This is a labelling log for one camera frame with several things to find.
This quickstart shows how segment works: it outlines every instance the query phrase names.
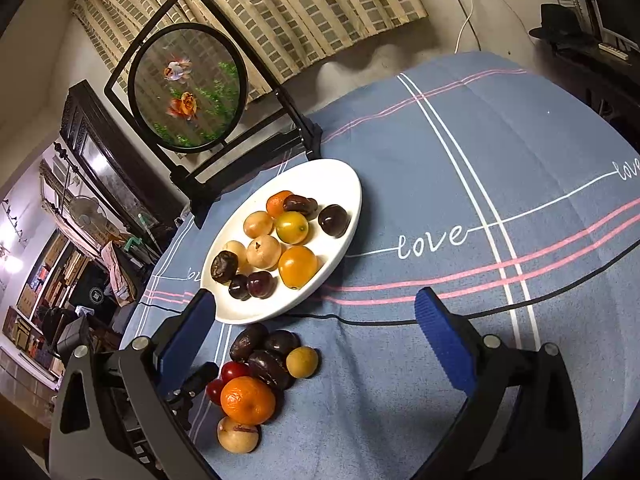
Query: white plate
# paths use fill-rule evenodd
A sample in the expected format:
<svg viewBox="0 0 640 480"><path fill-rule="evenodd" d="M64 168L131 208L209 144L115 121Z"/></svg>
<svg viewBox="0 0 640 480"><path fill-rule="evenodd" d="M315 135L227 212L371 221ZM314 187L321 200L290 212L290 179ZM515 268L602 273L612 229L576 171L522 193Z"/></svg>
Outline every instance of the white plate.
<svg viewBox="0 0 640 480"><path fill-rule="evenodd" d="M340 238L333 238L322 231L317 218L312 220L309 222L310 235L305 245L318 256L320 261L321 267L316 275L300 290L292 290L282 283L276 269L271 271L277 285L270 297L264 300L258 298L249 298L246 301L235 300L229 295L227 286L216 282L211 277L210 269L213 259L229 240L238 240L247 247L251 238L242 230L244 219L254 211L265 211L269 197L284 189L294 194L315 198L318 200L319 210L330 204L341 205L350 216L347 231ZM361 205L360 180L355 171L340 160L322 158L305 162L268 181L231 215L213 241L202 267L200 286L210 290L216 298L216 319L227 324L254 323L282 314L308 298L334 272L335 267L346 254L358 225ZM277 238L275 229L271 235ZM287 244L282 244L283 252L288 247Z"/></svg>

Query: goldfish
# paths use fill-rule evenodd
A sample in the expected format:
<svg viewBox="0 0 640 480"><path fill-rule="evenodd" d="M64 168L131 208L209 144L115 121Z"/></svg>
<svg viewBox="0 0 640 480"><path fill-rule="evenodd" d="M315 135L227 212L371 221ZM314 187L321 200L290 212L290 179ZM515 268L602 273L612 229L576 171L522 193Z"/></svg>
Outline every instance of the goldfish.
<svg viewBox="0 0 640 480"><path fill-rule="evenodd" d="M179 81L185 83L185 79L189 79L191 73L191 61L187 58L174 59L164 69L164 78L168 81Z"/></svg>
<svg viewBox="0 0 640 480"><path fill-rule="evenodd" d="M185 92L180 99L171 99L167 113L173 117L187 119L191 121L191 118L196 116L198 110L198 102L193 94Z"/></svg>

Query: silver bolt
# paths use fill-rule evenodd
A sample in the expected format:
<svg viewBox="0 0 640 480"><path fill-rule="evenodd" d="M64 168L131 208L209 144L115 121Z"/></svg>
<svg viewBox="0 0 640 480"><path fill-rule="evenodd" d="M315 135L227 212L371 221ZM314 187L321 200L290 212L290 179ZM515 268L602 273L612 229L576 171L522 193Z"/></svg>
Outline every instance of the silver bolt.
<svg viewBox="0 0 640 480"><path fill-rule="evenodd" d="M78 348L76 348L74 350L74 355L79 359L81 357L84 357L85 355L87 355L89 353L89 349L87 348L86 345L80 345Z"/></svg>
<svg viewBox="0 0 640 480"><path fill-rule="evenodd" d="M487 348L498 348L500 346L500 338L497 335L489 334L482 338L484 346Z"/></svg>
<svg viewBox="0 0 640 480"><path fill-rule="evenodd" d="M560 349L558 348L558 345L554 343L546 343L545 352L549 355L558 355L560 353Z"/></svg>
<svg viewBox="0 0 640 480"><path fill-rule="evenodd" d="M141 335L140 337L137 337L133 340L133 343L131 343L131 346L133 347L134 350L144 350L146 347L149 346L149 338Z"/></svg>

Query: dark wooden cabinet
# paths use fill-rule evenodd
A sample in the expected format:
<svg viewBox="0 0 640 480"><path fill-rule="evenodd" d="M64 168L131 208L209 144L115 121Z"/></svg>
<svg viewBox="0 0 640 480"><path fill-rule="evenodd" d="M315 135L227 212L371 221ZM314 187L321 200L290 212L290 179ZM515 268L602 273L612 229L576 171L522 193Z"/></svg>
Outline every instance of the dark wooden cabinet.
<svg viewBox="0 0 640 480"><path fill-rule="evenodd" d="M146 237L142 215L161 246L172 238L180 201L133 147L86 80L69 89L60 136L129 232Z"/></svg>

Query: white cable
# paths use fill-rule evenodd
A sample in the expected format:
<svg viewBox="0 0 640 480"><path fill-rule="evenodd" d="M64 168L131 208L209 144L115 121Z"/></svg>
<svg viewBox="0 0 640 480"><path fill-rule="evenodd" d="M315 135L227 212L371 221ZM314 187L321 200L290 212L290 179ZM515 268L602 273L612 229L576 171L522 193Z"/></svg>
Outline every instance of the white cable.
<svg viewBox="0 0 640 480"><path fill-rule="evenodd" d="M471 16L473 15L473 13L474 13L474 0L471 0L471 12L466 17L465 23L462 24L462 28L460 29L460 34L458 34L458 41L456 42L456 51L454 52L454 54L458 53L458 49L460 48L460 38L462 38L462 32L465 30L466 24L471 19Z"/></svg>

